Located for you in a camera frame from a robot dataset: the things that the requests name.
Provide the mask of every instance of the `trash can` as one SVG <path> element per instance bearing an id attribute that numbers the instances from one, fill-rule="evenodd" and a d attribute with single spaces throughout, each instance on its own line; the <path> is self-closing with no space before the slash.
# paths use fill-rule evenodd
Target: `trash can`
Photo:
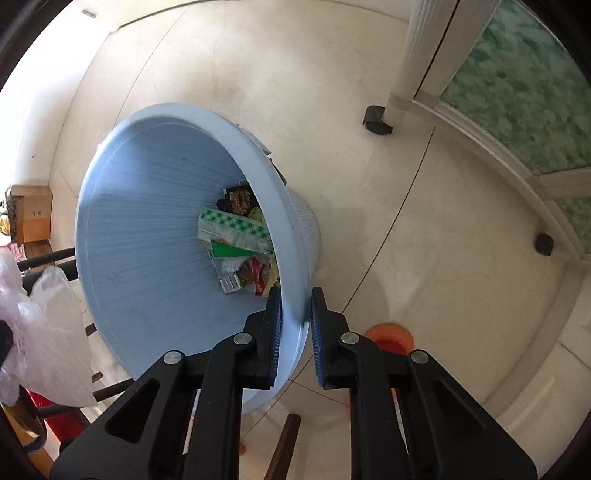
<path id="1" fill-rule="evenodd" d="M 246 413 L 285 384 L 301 356 L 320 245 L 313 212 L 284 185 L 260 142 L 213 112 L 179 103 L 122 121 L 86 172 L 76 258 L 97 329 L 134 378 L 169 350 L 209 350 L 265 308 L 266 299 L 249 291 L 223 293 L 197 239 L 202 209 L 244 182 L 271 235 L 283 308 L 275 387 L 245 391 Z"/>

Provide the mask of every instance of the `black furniture foot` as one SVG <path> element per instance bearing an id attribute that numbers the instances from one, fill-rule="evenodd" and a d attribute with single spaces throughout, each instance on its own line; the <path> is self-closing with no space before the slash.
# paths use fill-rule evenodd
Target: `black furniture foot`
<path id="1" fill-rule="evenodd" d="M 389 135 L 392 133 L 393 127 L 382 120 L 384 110 L 386 108 L 380 105 L 370 105 L 365 109 L 363 124 L 371 133 L 376 135 Z"/>
<path id="2" fill-rule="evenodd" d="M 546 257 L 549 257 L 550 255 L 552 255 L 552 252 L 554 251 L 554 239 L 546 233 L 540 233 L 535 238 L 534 248 L 535 251 L 538 252 L 540 255 L 545 255 Z"/>

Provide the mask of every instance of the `silver screw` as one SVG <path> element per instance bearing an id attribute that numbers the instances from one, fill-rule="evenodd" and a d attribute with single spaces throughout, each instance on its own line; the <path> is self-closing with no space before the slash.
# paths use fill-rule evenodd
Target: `silver screw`
<path id="1" fill-rule="evenodd" d="M 410 354 L 410 359 L 416 364 L 426 364 L 429 361 L 429 355 L 422 350 L 415 350 Z"/>
<path id="2" fill-rule="evenodd" d="M 340 336 L 340 339 L 343 343 L 347 345 L 354 345 L 359 342 L 359 335 L 354 332 L 346 332 Z"/>
<path id="3" fill-rule="evenodd" d="M 234 343 L 237 345 L 248 345 L 251 343 L 252 336 L 250 333 L 242 332 L 234 336 Z"/>
<path id="4" fill-rule="evenodd" d="M 164 354 L 164 363 L 167 365 L 174 365 L 181 361 L 183 358 L 183 354 L 181 352 L 177 352 L 176 350 L 171 350 Z"/>

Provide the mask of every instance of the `garbage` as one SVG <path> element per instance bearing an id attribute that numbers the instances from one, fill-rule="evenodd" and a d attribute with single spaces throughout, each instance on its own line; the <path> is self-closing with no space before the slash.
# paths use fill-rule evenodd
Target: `garbage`
<path id="1" fill-rule="evenodd" d="M 20 384 L 62 405 L 96 404 L 79 301 L 60 268 L 47 267 L 27 297 L 16 261 L 0 249 L 0 317 L 14 335 L 0 367 L 2 403 L 14 405 Z"/>
<path id="2" fill-rule="evenodd" d="M 203 209 L 197 237 L 208 243 L 213 268 L 224 293 L 254 284 L 256 296 L 267 297 L 279 282 L 271 236 L 250 185 L 224 190 L 219 210 Z"/>

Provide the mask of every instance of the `white plastic bag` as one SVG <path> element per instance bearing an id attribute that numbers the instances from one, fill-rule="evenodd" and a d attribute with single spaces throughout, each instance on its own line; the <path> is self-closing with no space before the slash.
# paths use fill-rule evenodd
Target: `white plastic bag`
<path id="1" fill-rule="evenodd" d="M 0 315 L 14 335 L 0 369 L 0 401 L 14 404 L 21 384 L 62 405 L 96 404 L 79 302 L 61 269 L 47 267 L 27 297 L 12 255 L 0 251 Z"/>

